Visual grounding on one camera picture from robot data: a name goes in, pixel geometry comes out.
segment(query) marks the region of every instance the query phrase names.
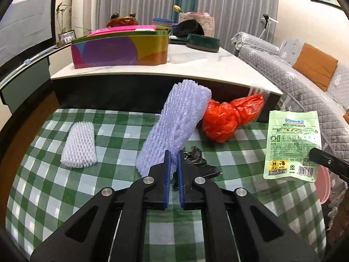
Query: multicolored storage box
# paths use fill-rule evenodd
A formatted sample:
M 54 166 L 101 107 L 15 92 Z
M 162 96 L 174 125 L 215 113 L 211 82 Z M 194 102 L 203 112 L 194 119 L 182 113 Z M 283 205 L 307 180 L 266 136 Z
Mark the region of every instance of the multicolored storage box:
M 72 41 L 74 68 L 167 63 L 167 30 L 122 31 Z

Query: barcode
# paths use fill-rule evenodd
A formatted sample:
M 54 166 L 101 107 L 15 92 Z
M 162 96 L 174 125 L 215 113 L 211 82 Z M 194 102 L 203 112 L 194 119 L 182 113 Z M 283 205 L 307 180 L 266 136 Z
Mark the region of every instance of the barcode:
M 313 167 L 303 167 L 303 166 L 298 167 L 298 173 L 300 175 L 304 175 L 311 178 L 313 176 L 313 172 L 314 172 Z
M 274 171 L 269 171 L 268 175 L 279 175 L 279 174 L 283 174 L 286 173 L 287 169 L 282 168 L 282 169 L 276 169 Z

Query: orange bag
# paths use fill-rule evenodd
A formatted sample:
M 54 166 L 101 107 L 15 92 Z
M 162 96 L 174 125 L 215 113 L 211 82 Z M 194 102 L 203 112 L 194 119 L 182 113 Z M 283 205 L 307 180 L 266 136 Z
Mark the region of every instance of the orange bag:
M 207 137 L 218 143 L 224 143 L 234 134 L 239 125 L 255 120 L 263 104 L 261 93 L 222 104 L 211 99 L 207 105 L 202 129 Z

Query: green pouch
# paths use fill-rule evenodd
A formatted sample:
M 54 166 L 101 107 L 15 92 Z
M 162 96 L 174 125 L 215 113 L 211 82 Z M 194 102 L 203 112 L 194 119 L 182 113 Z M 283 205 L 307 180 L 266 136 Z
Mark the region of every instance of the green pouch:
M 316 111 L 271 111 L 263 177 L 315 182 L 319 165 L 309 160 L 312 148 L 321 149 Z

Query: yellow flower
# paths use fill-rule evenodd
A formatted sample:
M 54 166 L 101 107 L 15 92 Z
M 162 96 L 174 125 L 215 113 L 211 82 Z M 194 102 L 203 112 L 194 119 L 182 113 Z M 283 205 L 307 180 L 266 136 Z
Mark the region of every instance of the yellow flower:
M 174 5 L 174 6 L 173 6 L 173 9 L 174 9 L 176 12 L 180 12 L 180 6 Z

